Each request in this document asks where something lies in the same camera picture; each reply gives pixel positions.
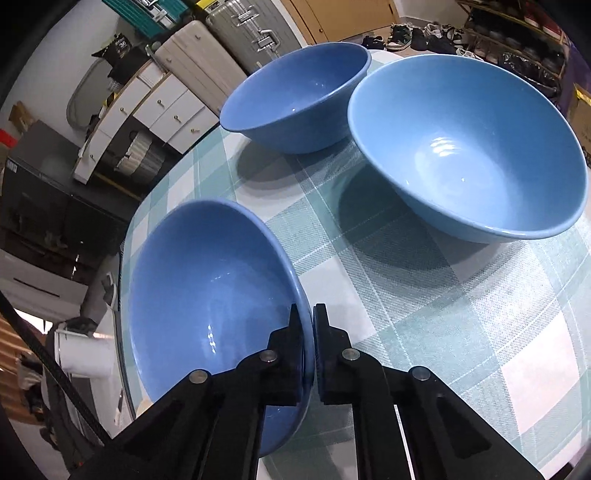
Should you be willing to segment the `white drawer desk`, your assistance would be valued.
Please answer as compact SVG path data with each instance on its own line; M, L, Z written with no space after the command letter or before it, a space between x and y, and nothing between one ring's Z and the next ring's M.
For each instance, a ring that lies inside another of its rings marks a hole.
M218 117L176 76L148 61L115 96L80 149L72 176L85 184L119 130L129 121L180 154L218 124Z

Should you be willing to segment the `white cylindrical appliance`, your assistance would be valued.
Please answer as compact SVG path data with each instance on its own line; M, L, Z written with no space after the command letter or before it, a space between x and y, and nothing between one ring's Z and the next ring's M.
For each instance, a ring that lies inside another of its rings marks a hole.
M65 373L88 379L104 379L113 373L116 352L112 336L88 336L58 328L53 339L55 361Z

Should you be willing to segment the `shoe rack with shoes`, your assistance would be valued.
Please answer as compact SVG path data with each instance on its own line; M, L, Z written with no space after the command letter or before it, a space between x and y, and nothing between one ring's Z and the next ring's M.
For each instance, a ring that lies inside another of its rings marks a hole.
M529 82L551 100L562 93L570 41L532 1L459 1L467 48Z

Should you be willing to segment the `beige suitcase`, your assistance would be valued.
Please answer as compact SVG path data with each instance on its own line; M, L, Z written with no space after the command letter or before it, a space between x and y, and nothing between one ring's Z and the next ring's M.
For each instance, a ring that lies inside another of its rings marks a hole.
M245 71L197 20L171 35L156 50L155 58L216 116L246 79Z

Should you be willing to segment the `woven laundry basket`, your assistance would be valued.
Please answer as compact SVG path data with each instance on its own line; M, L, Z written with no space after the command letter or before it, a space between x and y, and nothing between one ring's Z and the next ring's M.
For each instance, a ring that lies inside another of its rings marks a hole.
M147 186L160 172L165 153L160 142L148 131L132 131L130 140L127 151L118 160L114 171L135 184Z

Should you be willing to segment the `teal suitcase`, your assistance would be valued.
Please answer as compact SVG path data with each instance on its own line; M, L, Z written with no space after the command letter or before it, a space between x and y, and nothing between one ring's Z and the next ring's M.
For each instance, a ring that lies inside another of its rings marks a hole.
M103 0L146 39L173 29L189 12L181 0Z

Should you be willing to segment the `silver suitcase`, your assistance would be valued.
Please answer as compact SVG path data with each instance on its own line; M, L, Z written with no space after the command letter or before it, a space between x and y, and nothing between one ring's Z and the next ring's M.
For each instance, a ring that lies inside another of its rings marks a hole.
M206 25L248 74L301 49L273 1L224 1L208 13Z

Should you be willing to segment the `black refrigerator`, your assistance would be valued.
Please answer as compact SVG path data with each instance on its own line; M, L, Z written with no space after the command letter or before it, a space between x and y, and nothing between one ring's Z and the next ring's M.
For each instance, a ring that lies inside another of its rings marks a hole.
M1 249L88 285L119 252L139 202L100 179L72 177L78 148L41 121L8 152L1 185Z

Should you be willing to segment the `blue bowl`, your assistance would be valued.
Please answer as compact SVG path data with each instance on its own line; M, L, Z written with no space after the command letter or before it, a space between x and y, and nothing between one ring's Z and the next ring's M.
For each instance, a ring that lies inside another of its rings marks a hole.
M349 135L349 98L367 76L370 51L356 43L304 47L271 61L225 101L221 127L283 154L308 154Z
M315 377L311 308L287 253L266 224L223 199L193 200L148 235L131 275L131 345L151 401L195 369L235 368L262 351L297 307L304 336L303 399L270 407L260 455L296 433Z
M394 61L356 86L348 121L402 200L456 238L546 239L584 212L586 163L571 126L498 66L436 54Z

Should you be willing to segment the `teal checked tablecloth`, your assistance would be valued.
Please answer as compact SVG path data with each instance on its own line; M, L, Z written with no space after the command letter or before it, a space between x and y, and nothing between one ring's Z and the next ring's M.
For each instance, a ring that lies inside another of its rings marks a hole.
M200 198L256 214L355 347L430 368L545 476L588 447L588 215L549 239L469 243L423 222L352 140L283 156L215 128L136 211L122 294L148 235Z

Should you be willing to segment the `cardboard box on floor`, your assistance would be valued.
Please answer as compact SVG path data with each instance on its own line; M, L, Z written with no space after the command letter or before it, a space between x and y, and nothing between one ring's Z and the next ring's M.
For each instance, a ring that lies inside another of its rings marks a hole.
M589 154L591 148L591 98L590 93L578 83L573 85L568 121L581 147Z

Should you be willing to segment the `wooden door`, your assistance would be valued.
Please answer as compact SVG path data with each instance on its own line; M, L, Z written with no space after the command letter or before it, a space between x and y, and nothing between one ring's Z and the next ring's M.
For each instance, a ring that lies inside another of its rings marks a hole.
M304 39L313 44L346 40L400 20L389 0L283 0L281 4Z

